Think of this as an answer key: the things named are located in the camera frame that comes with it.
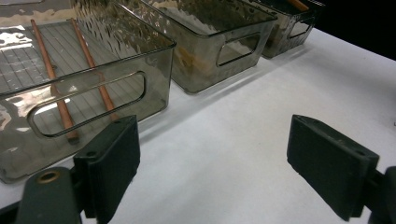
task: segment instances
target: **black background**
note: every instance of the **black background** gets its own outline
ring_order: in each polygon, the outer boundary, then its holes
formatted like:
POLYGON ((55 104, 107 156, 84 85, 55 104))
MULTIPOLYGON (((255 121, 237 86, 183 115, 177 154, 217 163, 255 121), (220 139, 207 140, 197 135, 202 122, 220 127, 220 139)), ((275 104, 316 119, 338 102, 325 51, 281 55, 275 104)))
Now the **black background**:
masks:
POLYGON ((326 7, 315 28, 396 61, 395 3, 389 0, 317 1, 326 7))

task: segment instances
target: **transparent storage container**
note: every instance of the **transparent storage container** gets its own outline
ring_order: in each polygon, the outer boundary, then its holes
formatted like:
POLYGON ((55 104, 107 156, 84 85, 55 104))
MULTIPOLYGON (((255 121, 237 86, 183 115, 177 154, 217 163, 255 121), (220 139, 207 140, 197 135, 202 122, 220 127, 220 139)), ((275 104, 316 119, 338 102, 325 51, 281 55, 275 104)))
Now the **transparent storage container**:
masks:
POLYGON ((300 0, 307 8, 297 7, 288 0, 245 0, 277 16, 274 28, 265 44, 262 56, 267 59, 302 45, 314 28, 323 4, 300 0))
POLYGON ((239 0, 119 0, 175 39, 172 79, 197 93, 257 64, 276 17, 239 0))
POLYGON ((0 6, 0 17, 20 23, 0 28, 0 178, 6 183, 74 154, 118 118, 145 119, 168 104, 173 40, 116 4, 77 0, 59 9, 62 2, 0 6), (43 16, 48 10, 50 19, 43 16), (53 17, 58 12, 62 16, 53 17), (71 16, 93 66, 65 19, 71 16), (30 19, 56 78, 49 78, 30 19), (113 107, 105 105, 102 91, 113 107), (62 105, 71 125, 64 124, 62 105))

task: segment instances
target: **screw hole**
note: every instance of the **screw hole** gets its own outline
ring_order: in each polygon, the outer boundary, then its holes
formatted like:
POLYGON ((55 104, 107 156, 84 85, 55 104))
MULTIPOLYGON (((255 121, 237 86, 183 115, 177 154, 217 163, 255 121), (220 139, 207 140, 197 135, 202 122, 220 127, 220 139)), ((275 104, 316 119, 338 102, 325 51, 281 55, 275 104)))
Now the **screw hole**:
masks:
POLYGON ((48 184, 49 182, 52 182, 52 181, 58 179, 59 175, 61 175, 61 174, 57 171, 48 171, 48 172, 44 173, 43 175, 41 175, 37 179, 37 182, 39 184, 48 184))

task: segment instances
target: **bin handle cutout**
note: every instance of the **bin handle cutout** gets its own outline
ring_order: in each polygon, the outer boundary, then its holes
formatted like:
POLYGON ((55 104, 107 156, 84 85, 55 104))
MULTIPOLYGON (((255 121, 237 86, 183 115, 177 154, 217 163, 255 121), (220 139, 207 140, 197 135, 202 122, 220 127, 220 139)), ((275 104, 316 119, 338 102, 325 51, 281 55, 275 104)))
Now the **bin handle cutout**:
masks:
POLYGON ((260 41, 260 33, 244 35, 238 38, 227 40, 221 46, 216 59, 216 66, 220 67, 227 63, 232 63, 252 54, 260 41))
POLYGON ((66 134, 66 133, 72 132, 75 129, 78 129, 78 128, 80 128, 80 127, 82 127, 82 126, 84 126, 84 125, 86 125, 86 124, 88 124, 88 123, 90 123, 90 122, 92 122, 94 120, 97 120, 97 119, 100 119, 100 118, 103 118, 103 117, 106 117, 106 116, 110 116, 112 113, 114 113, 114 112, 116 112, 118 110, 121 110, 121 109, 123 109, 123 108, 125 108, 125 107, 127 107, 129 105, 136 104, 137 102, 141 101, 144 98, 144 96, 146 95, 147 89, 148 89, 147 85, 148 85, 148 82, 147 82, 146 74, 144 72, 142 72, 142 71, 137 71, 137 72, 131 73, 131 74, 129 74, 129 75, 123 77, 123 78, 118 78, 118 79, 112 80, 110 82, 103 83, 101 85, 92 86, 91 88, 88 88, 86 90, 76 91, 76 92, 73 92, 71 94, 67 94, 67 95, 64 95, 62 97, 59 97, 59 98, 56 98, 56 99, 52 99, 52 100, 49 100, 49 101, 47 101, 45 103, 36 105, 31 111, 29 111, 29 113, 27 115, 27 121, 28 121, 29 125, 32 127, 32 130, 35 132, 35 134, 37 136, 47 137, 47 138, 58 137, 58 136, 66 134), (141 76, 142 77, 142 81, 143 81, 142 88, 143 88, 143 90, 141 92, 139 92, 140 95, 138 95, 136 98, 134 98, 132 101, 130 101, 128 103, 121 104, 121 105, 116 105, 115 108, 112 109, 112 110, 108 110, 108 111, 103 112, 103 113, 101 113, 99 115, 93 116, 92 118, 85 119, 85 120, 83 120, 81 122, 75 122, 75 124, 72 127, 68 128, 68 129, 62 129, 61 131, 55 132, 55 133, 44 133, 42 131, 42 129, 40 129, 40 127, 36 124, 35 116, 37 116, 39 113, 41 113, 41 111, 43 111, 44 107, 51 108, 51 105, 56 104, 56 102, 58 102, 58 101, 66 101, 67 102, 67 99, 70 99, 70 98, 75 97, 75 96, 82 95, 83 93, 86 93, 88 91, 96 91, 96 90, 99 91, 99 88, 102 87, 102 86, 110 85, 112 83, 117 83, 117 82, 123 82, 123 81, 126 81, 125 79, 128 78, 128 77, 137 77, 137 76, 141 76))
POLYGON ((313 18, 313 17, 310 17, 310 18, 307 18, 307 19, 304 19, 304 20, 300 20, 300 21, 295 22, 294 25, 293 25, 293 28, 291 28, 291 30, 290 30, 288 39, 293 39, 294 37, 297 37, 297 36, 299 36, 299 35, 306 34, 306 32, 308 32, 308 30, 311 28, 311 26, 312 26, 313 23, 314 23, 314 18, 313 18), (311 21, 306 23, 306 28, 305 28, 305 29, 303 29, 301 32, 298 32, 297 34, 294 34, 294 33, 293 33, 293 31, 295 31, 295 30, 298 29, 298 27, 296 27, 296 25, 297 25, 298 23, 303 23, 304 21, 309 21, 309 20, 311 20, 311 21))

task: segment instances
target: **white tablecloth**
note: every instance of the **white tablecloth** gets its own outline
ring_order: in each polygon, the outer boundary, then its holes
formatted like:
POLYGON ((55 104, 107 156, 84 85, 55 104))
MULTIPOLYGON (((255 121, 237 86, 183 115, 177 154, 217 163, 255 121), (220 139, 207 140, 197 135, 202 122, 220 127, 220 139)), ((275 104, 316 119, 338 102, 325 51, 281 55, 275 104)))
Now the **white tablecloth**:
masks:
MULTIPOLYGON (((141 163, 112 223, 345 223, 287 163, 293 114, 379 154, 384 172, 396 165, 396 62, 314 29, 199 94, 172 83, 169 106, 139 122, 141 163)), ((0 184, 0 207, 22 187, 0 184)))

